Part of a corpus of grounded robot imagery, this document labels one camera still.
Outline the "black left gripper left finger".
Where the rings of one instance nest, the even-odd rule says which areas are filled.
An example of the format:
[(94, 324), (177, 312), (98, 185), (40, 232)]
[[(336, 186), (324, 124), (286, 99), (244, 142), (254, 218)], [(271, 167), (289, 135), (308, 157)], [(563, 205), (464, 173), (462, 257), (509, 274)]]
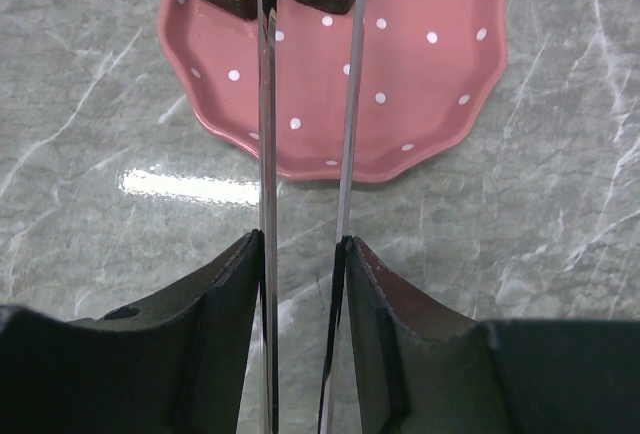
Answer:
[(5, 433), (232, 433), (262, 276), (252, 231), (99, 319), (1, 309)]

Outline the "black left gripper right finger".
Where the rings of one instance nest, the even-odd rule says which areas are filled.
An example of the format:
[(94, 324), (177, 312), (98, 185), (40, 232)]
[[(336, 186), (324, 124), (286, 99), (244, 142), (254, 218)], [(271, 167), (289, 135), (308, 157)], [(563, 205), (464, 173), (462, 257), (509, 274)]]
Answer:
[(364, 432), (638, 431), (637, 322), (476, 321), (394, 273), (357, 237), (336, 255)]

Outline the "pink dotted plate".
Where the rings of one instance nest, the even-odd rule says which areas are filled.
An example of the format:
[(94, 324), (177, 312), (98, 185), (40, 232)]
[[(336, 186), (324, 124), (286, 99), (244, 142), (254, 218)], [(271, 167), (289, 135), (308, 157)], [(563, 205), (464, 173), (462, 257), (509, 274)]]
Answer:
[[(366, 0), (354, 178), (388, 181), (459, 143), (507, 64), (505, 0)], [(257, 25), (161, 0), (160, 44), (198, 121), (259, 152)], [(350, 15), (278, 0), (277, 170), (340, 175)]]

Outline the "metal serving tongs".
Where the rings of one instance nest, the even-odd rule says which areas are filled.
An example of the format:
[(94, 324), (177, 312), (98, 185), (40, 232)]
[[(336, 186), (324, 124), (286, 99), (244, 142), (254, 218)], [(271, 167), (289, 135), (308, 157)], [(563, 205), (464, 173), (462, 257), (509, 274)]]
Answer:
[[(263, 234), (264, 278), (261, 281), (263, 413), (266, 433), (279, 431), (279, 356), (277, 297), (277, 156), (276, 54), (277, 0), (257, 0), (259, 66), (260, 230)], [(334, 431), (338, 384), (336, 357), (345, 287), (346, 235), (349, 226), (356, 126), (362, 73), (365, 0), (355, 0), (351, 36), (350, 72), (344, 121), (336, 247), (332, 273), (331, 307), (324, 358), (318, 431)]]

